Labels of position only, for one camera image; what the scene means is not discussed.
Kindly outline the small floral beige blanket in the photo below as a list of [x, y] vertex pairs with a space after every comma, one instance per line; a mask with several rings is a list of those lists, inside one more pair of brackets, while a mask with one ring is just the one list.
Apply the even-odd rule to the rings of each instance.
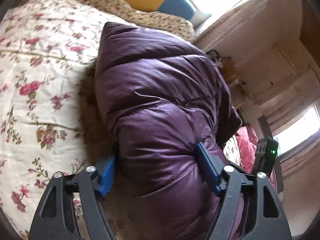
[[108, 12], [126, 22], [135, 25], [167, 31], [180, 38], [192, 42], [194, 40], [194, 28], [191, 22], [172, 14], [153, 11], [144, 12], [136, 10], [125, 0], [77, 0], [81, 4], [89, 5], [103, 12]]

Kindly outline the floral rose quilt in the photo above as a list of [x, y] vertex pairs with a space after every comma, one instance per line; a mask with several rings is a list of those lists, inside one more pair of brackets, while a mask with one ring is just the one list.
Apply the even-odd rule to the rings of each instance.
[[25, 0], [1, 22], [1, 210], [27, 239], [53, 174], [82, 171], [107, 145], [93, 88], [120, 0]]

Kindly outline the pink ruffled bedding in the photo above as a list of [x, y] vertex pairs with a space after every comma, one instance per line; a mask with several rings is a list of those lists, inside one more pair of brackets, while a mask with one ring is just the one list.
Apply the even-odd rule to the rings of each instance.
[[235, 137], [240, 150], [240, 166], [251, 174], [258, 144], [256, 132], [254, 128], [247, 123], [237, 130]]

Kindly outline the dark cluttered side table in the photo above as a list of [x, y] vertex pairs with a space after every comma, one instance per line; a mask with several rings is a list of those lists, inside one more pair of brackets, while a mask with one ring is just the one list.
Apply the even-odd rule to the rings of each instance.
[[221, 56], [216, 50], [206, 52], [207, 56], [219, 68], [222, 77], [227, 83], [235, 108], [240, 108], [246, 101], [245, 83], [240, 79], [240, 74], [231, 57]]

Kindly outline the pink sheer curtain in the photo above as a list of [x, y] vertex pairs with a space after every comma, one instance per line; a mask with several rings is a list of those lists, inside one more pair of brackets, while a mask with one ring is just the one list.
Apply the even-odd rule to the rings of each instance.
[[241, 0], [214, 20], [210, 17], [197, 30], [194, 44], [203, 51], [216, 48], [229, 37], [272, 40], [297, 36], [302, 21], [302, 0]]

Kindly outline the purple down jacket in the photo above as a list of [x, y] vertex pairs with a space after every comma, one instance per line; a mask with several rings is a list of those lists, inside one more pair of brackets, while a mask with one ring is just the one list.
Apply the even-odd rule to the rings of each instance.
[[95, 93], [144, 237], [203, 239], [219, 199], [200, 175], [195, 145], [228, 164], [221, 147], [241, 126], [218, 68], [166, 31], [108, 22]]

